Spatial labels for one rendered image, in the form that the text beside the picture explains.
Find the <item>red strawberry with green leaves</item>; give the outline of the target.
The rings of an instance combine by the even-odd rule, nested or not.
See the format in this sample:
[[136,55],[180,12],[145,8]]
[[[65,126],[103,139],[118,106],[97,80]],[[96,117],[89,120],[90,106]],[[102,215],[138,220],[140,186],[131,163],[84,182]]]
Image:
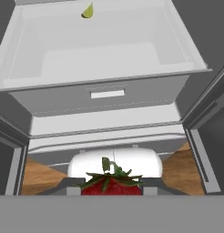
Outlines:
[[84,184],[80,184],[82,196],[140,196],[144,183],[139,176],[131,176],[130,169],[124,171],[108,157],[102,158],[103,173],[88,173],[91,178]]

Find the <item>white rounded block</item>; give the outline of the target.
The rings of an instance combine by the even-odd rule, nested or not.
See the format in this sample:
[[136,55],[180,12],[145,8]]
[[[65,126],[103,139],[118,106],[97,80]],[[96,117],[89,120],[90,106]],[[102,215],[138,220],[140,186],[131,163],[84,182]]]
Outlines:
[[75,155],[68,166],[69,177],[84,177],[88,181],[91,176],[87,173],[103,173],[102,158],[108,157],[131,176],[162,177],[163,166],[161,159],[153,149],[141,147],[124,147],[87,151]]

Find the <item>green lime wedge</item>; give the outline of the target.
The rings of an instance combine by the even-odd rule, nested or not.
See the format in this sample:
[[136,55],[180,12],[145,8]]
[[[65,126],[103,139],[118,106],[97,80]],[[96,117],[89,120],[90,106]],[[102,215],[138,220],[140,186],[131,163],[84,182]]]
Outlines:
[[93,14],[94,14],[94,7],[93,7],[93,4],[90,4],[81,14],[81,16],[83,18],[91,18]]

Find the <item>grey fridge door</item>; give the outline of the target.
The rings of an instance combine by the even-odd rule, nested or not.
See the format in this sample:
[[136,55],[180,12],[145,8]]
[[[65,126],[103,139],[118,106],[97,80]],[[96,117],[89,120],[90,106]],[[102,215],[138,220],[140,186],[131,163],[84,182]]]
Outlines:
[[0,117],[0,196],[21,194],[29,138]]
[[199,97],[183,127],[206,195],[224,195],[224,66]]

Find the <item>white fridge drawer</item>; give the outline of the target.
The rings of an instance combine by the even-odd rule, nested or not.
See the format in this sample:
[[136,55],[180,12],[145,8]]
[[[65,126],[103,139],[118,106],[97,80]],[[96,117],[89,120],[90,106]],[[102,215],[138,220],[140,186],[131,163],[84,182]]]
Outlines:
[[172,0],[22,3],[0,45],[0,92],[208,69]]

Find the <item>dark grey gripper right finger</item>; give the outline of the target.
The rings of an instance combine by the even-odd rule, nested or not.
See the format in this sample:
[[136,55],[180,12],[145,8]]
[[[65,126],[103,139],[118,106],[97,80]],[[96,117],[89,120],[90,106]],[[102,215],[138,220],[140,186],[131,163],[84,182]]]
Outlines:
[[143,177],[140,181],[143,196],[184,195],[184,192],[168,187],[161,177]]

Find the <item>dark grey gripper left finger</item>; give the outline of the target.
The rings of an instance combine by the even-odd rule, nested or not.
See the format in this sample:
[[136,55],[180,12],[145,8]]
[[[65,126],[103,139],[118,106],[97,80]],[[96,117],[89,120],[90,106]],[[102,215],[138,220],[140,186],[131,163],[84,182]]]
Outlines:
[[68,187],[77,187],[84,183],[85,179],[83,177],[65,177],[56,187],[40,192],[39,196],[65,196]]

